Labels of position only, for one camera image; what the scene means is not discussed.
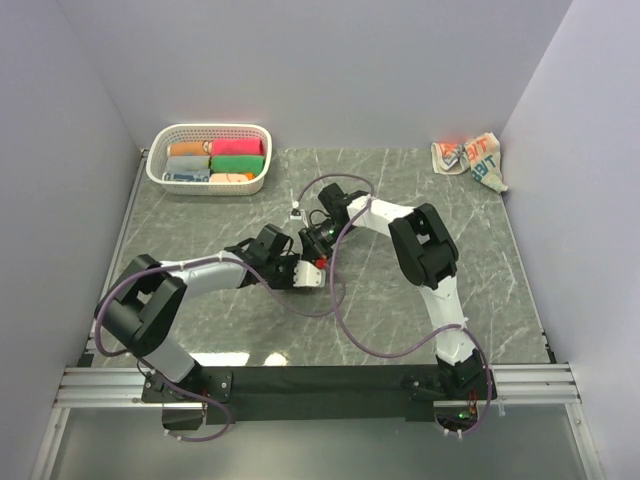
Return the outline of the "white printed towel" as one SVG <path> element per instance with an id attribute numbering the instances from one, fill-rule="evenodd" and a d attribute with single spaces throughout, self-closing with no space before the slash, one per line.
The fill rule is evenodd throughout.
<path id="1" fill-rule="evenodd" d="M 469 172 L 474 180 L 499 194 L 508 191 L 501 170 L 500 143 L 492 132 L 462 143 L 434 142 L 431 144 L 431 158 L 432 168 L 437 174 Z"/>

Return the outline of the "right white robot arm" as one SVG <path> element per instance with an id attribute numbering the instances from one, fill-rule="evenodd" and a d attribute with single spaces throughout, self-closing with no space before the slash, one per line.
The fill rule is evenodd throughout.
<path id="1" fill-rule="evenodd" d="M 302 258 L 309 263 L 324 261 L 330 284 L 336 280 L 339 248 L 348 233 L 363 228 L 388 237 L 405 279 L 419 291 L 431 321 L 432 332 L 418 344 L 400 353 L 375 352 L 356 340 L 333 300 L 333 310 L 348 339 L 365 353 L 386 359 L 405 357 L 430 340 L 436 342 L 438 398 L 461 399 L 468 393 L 493 394 L 493 376 L 486 354 L 467 328 L 457 286 L 458 248 L 435 207 L 393 204 L 372 193 L 345 193 L 332 183 L 319 194 L 325 220 L 310 222 L 294 202 L 291 214 L 305 226 L 299 231 Z"/>

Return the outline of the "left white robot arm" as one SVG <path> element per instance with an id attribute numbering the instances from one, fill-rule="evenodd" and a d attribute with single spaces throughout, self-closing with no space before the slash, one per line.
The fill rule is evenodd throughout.
<path id="1" fill-rule="evenodd" d="M 294 287 L 301 255 L 293 239 L 269 224 L 256 238 L 218 253 L 182 262 L 140 255 L 128 265 L 95 310 L 95 345 L 106 357 L 124 353 L 156 370 L 176 400 L 194 399 L 201 388 L 201 365 L 170 336 L 186 300 L 214 291 L 262 284 Z"/>

